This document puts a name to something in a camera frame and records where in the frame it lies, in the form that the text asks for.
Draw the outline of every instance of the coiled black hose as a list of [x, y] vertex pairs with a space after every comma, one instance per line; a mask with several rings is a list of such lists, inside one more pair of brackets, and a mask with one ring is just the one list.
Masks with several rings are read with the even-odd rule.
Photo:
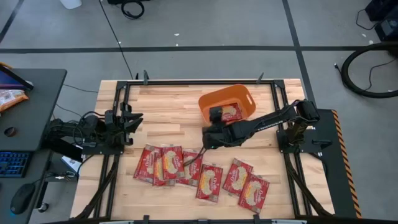
[[398, 50], [398, 42], [382, 42], [379, 44], [372, 44], [366, 47], [363, 47], [360, 50], [355, 51], [352, 53], [348, 58], [344, 61], [343, 66], [341, 68], [341, 81], [343, 84], [351, 91], [354, 93], [357, 93], [362, 96], [370, 97], [370, 98], [390, 98], [390, 97], [395, 97], [398, 96], [398, 90], [394, 91], [389, 91], [385, 93], [373, 93], [367, 90], [363, 90], [356, 86], [351, 79], [349, 78], [348, 75], [348, 67], [351, 64], [351, 62], [361, 54], [368, 52], [370, 50], [388, 50], [388, 51], [393, 51], [396, 52]]

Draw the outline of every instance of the wooden table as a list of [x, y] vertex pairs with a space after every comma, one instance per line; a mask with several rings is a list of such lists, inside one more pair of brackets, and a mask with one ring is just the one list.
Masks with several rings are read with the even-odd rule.
[[[304, 99], [299, 79], [286, 79], [289, 103]], [[227, 85], [157, 85], [133, 86], [129, 104], [134, 113], [144, 113], [144, 121], [135, 134], [134, 145], [125, 148], [121, 156], [116, 190], [114, 193], [112, 220], [171, 219], [250, 219], [253, 212], [237, 206], [238, 200], [224, 190], [216, 205], [195, 199], [196, 189], [184, 186], [153, 187], [132, 178], [142, 149], [146, 143], [153, 145], [180, 144], [183, 149], [200, 149], [203, 118], [198, 99]], [[250, 118], [257, 118], [275, 111], [270, 86], [246, 85], [257, 104]], [[116, 81], [102, 81], [95, 111], [104, 113], [113, 106]], [[234, 157], [244, 159], [254, 166], [254, 173], [263, 176], [271, 184], [260, 218], [293, 218], [294, 213], [282, 154], [275, 135], [276, 127], [256, 133], [242, 147], [219, 148], [208, 151], [205, 162], [222, 165], [224, 182]], [[98, 188], [103, 156], [94, 156], [81, 168], [71, 217], [78, 215]], [[321, 161], [302, 154], [302, 165], [309, 190], [329, 212], [333, 213], [328, 184]], [[304, 213], [303, 200], [296, 187], [300, 211]], [[101, 207], [104, 215], [106, 202]]]

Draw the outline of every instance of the orange basket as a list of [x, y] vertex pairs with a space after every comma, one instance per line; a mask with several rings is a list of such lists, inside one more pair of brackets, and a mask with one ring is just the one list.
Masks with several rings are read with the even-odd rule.
[[242, 119], [247, 119], [256, 110], [256, 103], [249, 90], [240, 84], [207, 93], [199, 98], [201, 115], [206, 123], [210, 122], [210, 108], [237, 103], [242, 111]]

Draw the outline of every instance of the blue keyboard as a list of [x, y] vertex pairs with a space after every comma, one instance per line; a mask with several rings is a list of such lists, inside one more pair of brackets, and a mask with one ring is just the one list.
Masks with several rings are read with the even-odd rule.
[[24, 177], [31, 157], [30, 152], [0, 151], [0, 178]]

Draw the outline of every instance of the red snack package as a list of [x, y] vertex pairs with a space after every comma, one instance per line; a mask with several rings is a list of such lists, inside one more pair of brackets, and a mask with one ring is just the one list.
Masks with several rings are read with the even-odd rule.
[[223, 168], [203, 164], [197, 190], [197, 198], [218, 202]]
[[[182, 152], [182, 157], [184, 162], [188, 162], [196, 158], [197, 155], [198, 155], [197, 152], [191, 152], [191, 151]], [[198, 157], [198, 159], [192, 162], [189, 166], [184, 167], [185, 177], [178, 179], [177, 183], [198, 187], [202, 160], [203, 160], [203, 155]]]
[[221, 117], [222, 121], [233, 121], [242, 119], [242, 111], [238, 105], [238, 103], [231, 103], [228, 105], [222, 106], [223, 115]]
[[266, 199], [269, 182], [260, 177], [249, 174], [239, 198], [238, 205], [260, 213]]
[[154, 186], [174, 186], [175, 180], [163, 179], [162, 155], [160, 151], [154, 154]]
[[246, 177], [253, 170], [253, 166], [250, 166], [239, 159], [234, 159], [229, 168], [228, 175], [226, 176], [223, 189], [229, 193], [240, 196], [243, 186], [246, 183]]
[[174, 180], [185, 177], [181, 146], [162, 148], [163, 179]]
[[142, 151], [133, 178], [153, 184], [154, 182], [154, 153], [161, 148], [146, 145]]

